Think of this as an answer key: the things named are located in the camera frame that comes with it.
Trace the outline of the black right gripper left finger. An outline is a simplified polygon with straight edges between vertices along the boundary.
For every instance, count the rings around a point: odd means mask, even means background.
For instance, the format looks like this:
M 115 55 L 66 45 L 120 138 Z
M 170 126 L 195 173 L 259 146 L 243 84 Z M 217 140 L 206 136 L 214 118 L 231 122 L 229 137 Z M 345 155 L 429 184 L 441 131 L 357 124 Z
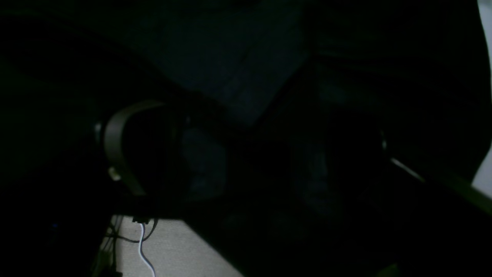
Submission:
M 186 116 L 174 105 L 144 100 L 112 114 L 103 128 L 109 175 L 134 197 L 179 195 L 186 187 L 181 138 Z

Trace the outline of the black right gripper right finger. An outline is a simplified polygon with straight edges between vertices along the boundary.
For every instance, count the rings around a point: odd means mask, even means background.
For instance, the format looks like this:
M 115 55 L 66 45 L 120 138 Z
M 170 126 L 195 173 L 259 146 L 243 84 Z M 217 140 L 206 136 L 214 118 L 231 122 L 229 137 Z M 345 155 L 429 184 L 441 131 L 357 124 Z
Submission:
M 380 135 L 393 164 L 491 215 L 491 198 L 472 186 L 490 149 L 491 133 L 472 128 L 383 127 Z

